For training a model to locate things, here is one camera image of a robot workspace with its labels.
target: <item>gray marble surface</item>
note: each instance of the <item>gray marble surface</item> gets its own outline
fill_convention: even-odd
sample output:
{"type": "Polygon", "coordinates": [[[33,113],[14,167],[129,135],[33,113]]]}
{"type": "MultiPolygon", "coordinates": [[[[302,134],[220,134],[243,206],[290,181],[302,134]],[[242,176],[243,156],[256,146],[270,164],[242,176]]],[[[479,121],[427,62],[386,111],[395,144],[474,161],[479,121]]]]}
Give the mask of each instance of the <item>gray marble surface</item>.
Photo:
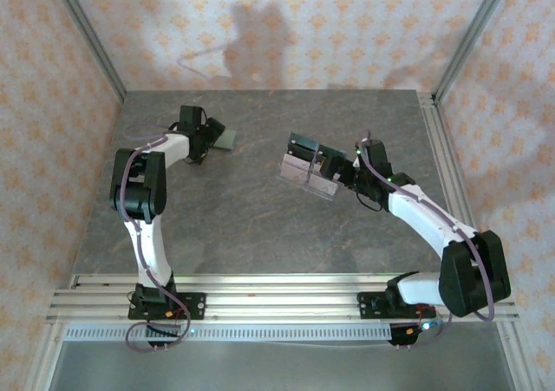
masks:
{"type": "Polygon", "coordinates": [[[175,273],[271,274],[436,270],[439,258],[401,220],[361,207],[341,187],[333,201],[277,179],[290,132],[352,153],[371,128],[394,171],[413,177],[445,206],[414,91],[131,92],[114,131],[76,273],[136,272],[133,247],[108,194],[114,153],[142,122],[169,125],[180,105],[200,105],[238,131],[233,151],[212,150],[202,166],[167,171],[162,232],[175,273]]]}

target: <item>green object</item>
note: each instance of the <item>green object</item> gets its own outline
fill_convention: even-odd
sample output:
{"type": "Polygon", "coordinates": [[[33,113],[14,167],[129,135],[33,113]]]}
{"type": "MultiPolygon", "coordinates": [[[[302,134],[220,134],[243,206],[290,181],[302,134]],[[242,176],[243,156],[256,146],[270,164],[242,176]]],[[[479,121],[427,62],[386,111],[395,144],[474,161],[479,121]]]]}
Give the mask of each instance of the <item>green object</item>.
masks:
{"type": "Polygon", "coordinates": [[[237,135],[237,131],[233,129],[226,129],[224,133],[219,136],[213,147],[220,148],[222,150],[232,150],[233,143],[235,142],[235,135],[237,135]]]}

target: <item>robotic arm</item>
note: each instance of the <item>robotic arm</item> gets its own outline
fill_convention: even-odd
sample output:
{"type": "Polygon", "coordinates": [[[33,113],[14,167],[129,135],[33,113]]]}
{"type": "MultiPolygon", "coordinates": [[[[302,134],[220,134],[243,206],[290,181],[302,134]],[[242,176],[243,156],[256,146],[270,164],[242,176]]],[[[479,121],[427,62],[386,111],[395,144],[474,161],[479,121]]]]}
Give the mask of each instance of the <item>robotic arm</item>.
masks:
{"type": "Polygon", "coordinates": [[[393,173],[381,141],[363,139],[356,154],[351,161],[345,153],[292,134],[281,175],[324,197],[335,194],[339,183],[366,196],[410,225],[441,260],[439,273],[409,272],[389,280],[383,293],[359,295],[364,318],[411,317],[416,304],[446,306],[463,317],[510,295],[503,247],[495,233],[461,223],[408,175],[393,173]]]}
{"type": "Polygon", "coordinates": [[[110,188],[110,204],[120,213],[131,236],[135,258],[139,267],[139,280],[131,299],[129,317],[153,319],[164,315],[174,303],[162,294],[154,281],[174,296],[179,296],[173,281],[173,272],[166,260],[161,232],[161,214],[167,202],[166,169],[178,160],[201,164],[208,149],[224,133],[225,127],[213,118],[207,118],[201,107],[182,106],[180,120],[172,124],[162,139],[153,142],[149,150],[139,153],[124,182],[124,171],[135,149],[117,151],[110,188]],[[121,210],[121,186],[125,183],[125,210],[134,220],[126,220],[121,210]],[[137,245],[140,238],[140,250],[137,245]],[[146,267],[141,262],[140,251],[146,267]]]}

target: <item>purple cable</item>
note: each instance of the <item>purple cable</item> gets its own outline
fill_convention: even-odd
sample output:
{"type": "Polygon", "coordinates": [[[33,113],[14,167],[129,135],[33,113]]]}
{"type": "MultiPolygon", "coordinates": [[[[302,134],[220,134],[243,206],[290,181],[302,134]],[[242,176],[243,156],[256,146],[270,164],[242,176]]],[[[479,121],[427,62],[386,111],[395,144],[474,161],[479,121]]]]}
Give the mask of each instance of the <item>purple cable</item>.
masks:
{"type": "MultiPolygon", "coordinates": [[[[386,178],[384,178],[379,172],[377,172],[374,167],[372,167],[372,165],[370,164],[370,160],[368,158],[368,154],[366,153],[365,150],[362,150],[362,146],[363,146],[364,142],[366,142],[368,140],[370,140],[370,131],[369,130],[366,131],[366,137],[364,137],[362,140],[359,141],[359,146],[361,148],[360,152],[361,152],[362,161],[364,161],[364,165],[370,170],[370,172],[372,174],[374,174],[374,176],[376,178],[378,178],[385,185],[388,185],[389,187],[391,187],[392,189],[402,193],[403,195],[405,195],[405,196],[407,196],[407,197],[409,197],[413,200],[416,200],[419,203],[424,204],[428,209],[430,209],[437,216],[439,216],[441,219],[443,219],[443,221],[445,221],[452,229],[455,228],[456,227],[455,222],[453,222],[451,220],[451,218],[449,216],[447,216],[440,208],[438,208],[435,205],[432,205],[431,203],[427,202],[425,199],[420,200],[418,198],[418,196],[414,195],[413,193],[404,190],[402,187],[399,187],[395,183],[391,183],[386,178]]],[[[484,322],[491,322],[493,320],[493,318],[495,317],[495,309],[493,307],[494,301],[493,301],[492,286],[489,283],[489,278],[487,277],[486,266],[484,265],[484,262],[482,261],[482,258],[480,257],[480,254],[476,250],[476,247],[474,246],[472,241],[468,238],[467,234],[461,228],[457,228],[456,232],[467,243],[468,247],[470,248],[470,251],[472,252],[472,254],[474,256],[474,260],[476,261],[476,264],[478,264],[478,270],[480,271],[480,275],[481,275],[482,280],[484,282],[484,289],[486,290],[488,315],[483,316],[478,311],[475,311],[474,314],[480,320],[483,320],[484,322]]]]}
{"type": "Polygon", "coordinates": [[[130,125],[129,127],[126,127],[123,130],[123,136],[125,137],[126,140],[130,140],[130,141],[143,141],[143,140],[157,140],[158,138],[160,138],[162,135],[160,134],[155,134],[155,135],[129,135],[127,132],[136,128],[144,128],[144,127],[152,127],[152,128],[160,128],[160,129],[164,129],[167,130],[167,127],[164,127],[163,125],[160,124],[154,124],[154,123],[149,123],[149,122],[140,122],[137,124],[133,124],[130,125]]]}
{"type": "MultiPolygon", "coordinates": [[[[159,137],[159,139],[152,142],[152,143],[148,143],[148,144],[146,144],[145,146],[143,146],[141,148],[136,149],[129,156],[129,160],[127,160],[127,164],[125,165],[125,170],[123,172],[123,179],[121,180],[120,205],[121,205],[121,214],[123,215],[123,218],[127,222],[131,222],[135,231],[137,232],[137,255],[139,256],[140,265],[142,265],[142,268],[146,271],[148,278],[150,279],[150,281],[152,281],[152,283],[156,286],[156,288],[158,290],[160,290],[160,292],[162,292],[162,294],[164,294],[164,296],[168,297],[170,300],[172,300],[178,306],[181,307],[181,309],[183,310],[183,314],[186,316],[186,319],[187,319],[186,327],[183,330],[183,332],[181,333],[181,335],[174,342],[164,345],[164,349],[168,350],[169,348],[178,345],[185,338],[186,334],[189,332],[189,328],[191,327],[191,313],[189,313],[189,310],[183,304],[183,302],[181,302],[172,293],[167,291],[162,285],[160,285],[160,283],[158,283],[156,278],[154,278],[152,272],[148,268],[147,261],[145,260],[145,257],[142,253],[142,246],[140,244],[140,226],[139,226],[139,224],[137,223],[136,220],[134,220],[133,218],[131,218],[127,214],[127,211],[125,209],[125,189],[126,189],[126,186],[127,186],[127,178],[129,177],[129,171],[131,170],[131,165],[133,164],[133,160],[139,154],[141,154],[142,152],[144,152],[146,150],[150,150],[152,148],[155,148],[155,147],[157,147],[161,144],[164,144],[167,141],[167,137],[165,135],[156,135],[156,137],[159,137]]],[[[131,342],[129,341],[129,335],[131,334],[131,331],[134,328],[138,327],[138,326],[154,326],[154,327],[158,327],[158,328],[165,328],[168,325],[166,323],[138,322],[138,323],[132,324],[129,327],[129,329],[127,330],[126,334],[125,334],[125,343],[131,350],[134,350],[135,352],[140,352],[142,354],[148,354],[150,352],[156,352],[156,350],[158,350],[157,346],[155,346],[153,348],[150,348],[150,349],[144,349],[144,348],[137,348],[137,347],[135,347],[131,344],[131,342]]]]}

